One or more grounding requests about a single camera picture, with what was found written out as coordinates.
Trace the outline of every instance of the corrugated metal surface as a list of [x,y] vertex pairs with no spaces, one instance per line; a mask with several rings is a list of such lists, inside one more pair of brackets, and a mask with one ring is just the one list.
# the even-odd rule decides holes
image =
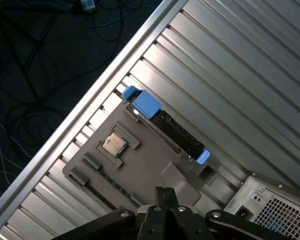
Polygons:
[[[148,33],[118,68],[116,76],[126,76],[99,93],[146,89],[206,145],[217,177],[201,190],[202,213],[227,204],[247,170],[300,189],[300,0],[190,0],[163,23],[168,17],[169,26]],[[67,181],[62,168],[119,101],[112,93],[80,127],[0,239],[38,239],[33,231],[49,239],[109,211]]]

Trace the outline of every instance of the robotic arm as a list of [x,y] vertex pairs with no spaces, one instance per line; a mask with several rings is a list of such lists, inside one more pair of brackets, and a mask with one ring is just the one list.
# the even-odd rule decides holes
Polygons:
[[60,235],[55,240],[289,240],[253,222],[222,210],[202,217],[192,206],[181,206],[175,190],[155,188],[155,205],[144,205],[137,215],[117,209]]

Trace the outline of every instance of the metal screw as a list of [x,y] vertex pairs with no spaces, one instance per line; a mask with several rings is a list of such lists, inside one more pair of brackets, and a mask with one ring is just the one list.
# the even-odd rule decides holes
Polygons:
[[213,212],[212,216],[215,217],[215,218],[220,218],[221,214],[219,212]]
[[125,217],[128,217],[128,216],[129,216],[129,213],[126,212],[126,211],[124,211],[124,212],[122,212],[122,213],[120,214],[120,216],[125,218]]
[[178,211],[179,212],[184,212],[185,210],[186,210],[186,208],[184,206],[178,207]]

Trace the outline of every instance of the blue tab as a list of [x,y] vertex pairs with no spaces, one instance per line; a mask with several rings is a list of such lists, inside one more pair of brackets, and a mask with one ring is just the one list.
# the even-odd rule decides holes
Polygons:
[[122,96],[125,100],[129,100],[134,93],[137,91],[137,88],[135,86],[128,86],[122,93]]
[[210,152],[208,150],[204,150],[201,155],[198,157],[196,162],[198,164],[204,164],[210,156]]
[[142,91],[133,101],[132,105],[148,119],[151,119],[162,107],[162,105],[146,91]]

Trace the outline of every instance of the label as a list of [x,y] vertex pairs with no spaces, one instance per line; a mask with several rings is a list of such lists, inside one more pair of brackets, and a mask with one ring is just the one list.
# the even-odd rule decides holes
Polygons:
[[83,10],[94,9],[96,7],[94,0],[81,0]]

